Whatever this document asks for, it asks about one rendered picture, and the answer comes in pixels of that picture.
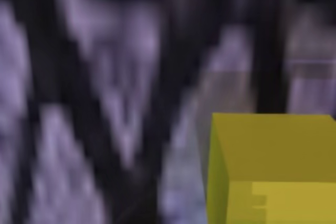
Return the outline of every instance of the cube's front face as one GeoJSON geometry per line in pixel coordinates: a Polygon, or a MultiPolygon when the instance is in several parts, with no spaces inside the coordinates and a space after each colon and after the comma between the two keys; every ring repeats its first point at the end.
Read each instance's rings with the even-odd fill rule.
{"type": "Polygon", "coordinates": [[[336,224],[334,122],[327,116],[264,119],[267,123],[261,115],[214,116],[208,223],[336,224]],[[265,124],[273,136],[265,133],[265,124]],[[253,135],[258,131],[259,138],[253,135]]]}

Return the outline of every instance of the yellow surface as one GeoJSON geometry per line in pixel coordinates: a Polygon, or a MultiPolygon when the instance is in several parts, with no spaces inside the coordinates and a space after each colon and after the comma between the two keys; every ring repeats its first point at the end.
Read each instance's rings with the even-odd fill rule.
{"type": "Polygon", "coordinates": [[[214,114],[209,224],[336,224],[336,124],[325,115],[214,114]]]}

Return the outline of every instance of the blurry background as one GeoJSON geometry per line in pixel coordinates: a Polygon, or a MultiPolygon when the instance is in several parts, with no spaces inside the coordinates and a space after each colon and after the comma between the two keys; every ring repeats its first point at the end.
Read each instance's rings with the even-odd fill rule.
{"type": "MultiPolygon", "coordinates": [[[[139,145],[141,113],[158,60],[159,7],[150,2],[58,0],[68,32],[91,68],[92,83],[116,132],[125,164],[139,145]]],[[[336,34],[316,5],[295,7],[287,40],[291,79],[288,113],[331,114],[336,94],[336,34]]],[[[208,51],[197,89],[185,97],[167,150],[161,182],[167,223],[206,224],[205,191],[209,128],[213,112],[253,112],[249,89],[252,50],[243,25],[223,27],[220,44],[208,51]]],[[[11,167],[19,144],[17,119],[29,84],[24,30],[10,2],[0,1],[0,223],[8,217],[11,167]]],[[[102,200],[93,185],[72,128],[59,106],[44,106],[43,143],[35,174],[29,223],[103,223],[102,200]]]]}

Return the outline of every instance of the yellow box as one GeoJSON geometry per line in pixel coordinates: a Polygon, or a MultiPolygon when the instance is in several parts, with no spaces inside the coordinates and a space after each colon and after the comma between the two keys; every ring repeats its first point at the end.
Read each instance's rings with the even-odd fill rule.
{"type": "Polygon", "coordinates": [[[328,115],[213,114],[209,224],[336,224],[328,115]]]}

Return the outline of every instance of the dark v-shaped structure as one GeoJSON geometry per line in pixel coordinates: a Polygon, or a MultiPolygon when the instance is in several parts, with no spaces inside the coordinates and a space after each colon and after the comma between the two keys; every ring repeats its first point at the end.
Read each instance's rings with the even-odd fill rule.
{"type": "MultiPolygon", "coordinates": [[[[26,27],[33,74],[27,118],[23,119],[24,141],[15,170],[12,224],[23,224],[29,215],[39,145],[39,106],[55,102],[66,105],[71,112],[75,137],[92,166],[113,223],[162,223],[156,194],[164,146],[170,139],[183,94],[197,84],[206,60],[205,50],[218,42],[222,25],[232,18],[233,0],[187,0],[182,13],[176,8],[177,0],[154,1],[164,10],[165,25],[159,74],[151,89],[150,108],[143,118],[142,149],[134,168],[140,171],[137,174],[121,167],[119,155],[111,145],[114,136],[90,89],[88,71],[80,61],[77,46],[57,15],[55,0],[12,0],[17,20],[26,27]]],[[[259,15],[252,22],[256,35],[253,90],[258,113],[286,112],[284,34],[279,29],[281,1],[257,0],[254,9],[259,15]]]]}

